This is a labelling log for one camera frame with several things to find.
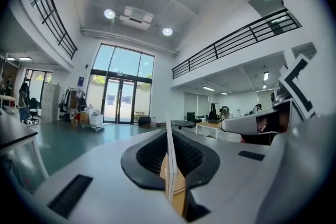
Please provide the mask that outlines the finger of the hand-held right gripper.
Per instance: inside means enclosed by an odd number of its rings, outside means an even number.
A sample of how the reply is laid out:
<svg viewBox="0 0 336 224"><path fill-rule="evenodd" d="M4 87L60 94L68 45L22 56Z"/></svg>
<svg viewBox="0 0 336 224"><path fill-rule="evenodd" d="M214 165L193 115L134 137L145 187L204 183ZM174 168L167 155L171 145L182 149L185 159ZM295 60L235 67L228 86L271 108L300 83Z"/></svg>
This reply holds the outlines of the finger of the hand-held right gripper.
<svg viewBox="0 0 336 224"><path fill-rule="evenodd" d="M305 211L332 168L332 115L320 115L286 135L282 153L267 153L248 185L248 223L291 223Z"/></svg>
<svg viewBox="0 0 336 224"><path fill-rule="evenodd" d="M225 119L221 128L224 132L245 136L284 133L289 127L291 108L292 100L288 99L278 103L271 110Z"/></svg>

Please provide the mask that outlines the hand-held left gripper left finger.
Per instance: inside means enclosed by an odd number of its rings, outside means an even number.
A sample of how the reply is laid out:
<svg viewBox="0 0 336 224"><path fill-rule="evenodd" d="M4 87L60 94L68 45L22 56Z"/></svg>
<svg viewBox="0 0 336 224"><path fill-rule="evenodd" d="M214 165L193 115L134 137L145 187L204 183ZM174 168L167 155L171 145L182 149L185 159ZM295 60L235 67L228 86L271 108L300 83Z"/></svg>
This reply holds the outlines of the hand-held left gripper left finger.
<svg viewBox="0 0 336 224"><path fill-rule="evenodd" d="M34 197L40 205L48 206L81 174L93 180L68 219L56 216L62 223L185 223L163 191L138 187L121 167L121 156L127 148L158 133L150 131L93 148L51 175Z"/></svg>

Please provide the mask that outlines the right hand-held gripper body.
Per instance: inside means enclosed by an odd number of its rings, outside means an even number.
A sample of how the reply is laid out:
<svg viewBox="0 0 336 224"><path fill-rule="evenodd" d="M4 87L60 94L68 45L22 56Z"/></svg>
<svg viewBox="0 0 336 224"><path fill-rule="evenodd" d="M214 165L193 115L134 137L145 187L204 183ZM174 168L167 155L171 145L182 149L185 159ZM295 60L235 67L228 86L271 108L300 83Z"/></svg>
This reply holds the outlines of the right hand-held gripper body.
<svg viewBox="0 0 336 224"><path fill-rule="evenodd" d="M299 75L310 60L306 56L298 56L291 67L284 65L280 69L280 78L274 89L273 109L276 111L288 111L289 123L300 123L311 117L316 112L312 101L299 81Z"/></svg>

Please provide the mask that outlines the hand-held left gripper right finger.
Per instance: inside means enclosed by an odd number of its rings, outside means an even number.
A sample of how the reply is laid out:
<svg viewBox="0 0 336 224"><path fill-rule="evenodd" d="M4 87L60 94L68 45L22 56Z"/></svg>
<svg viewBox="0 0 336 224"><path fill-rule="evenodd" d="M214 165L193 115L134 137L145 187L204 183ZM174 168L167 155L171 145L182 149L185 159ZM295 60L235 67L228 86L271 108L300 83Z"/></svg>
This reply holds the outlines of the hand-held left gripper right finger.
<svg viewBox="0 0 336 224"><path fill-rule="evenodd" d="M261 166L269 146L216 140L173 131L177 167L185 178L182 216L188 222L213 212Z"/></svg>

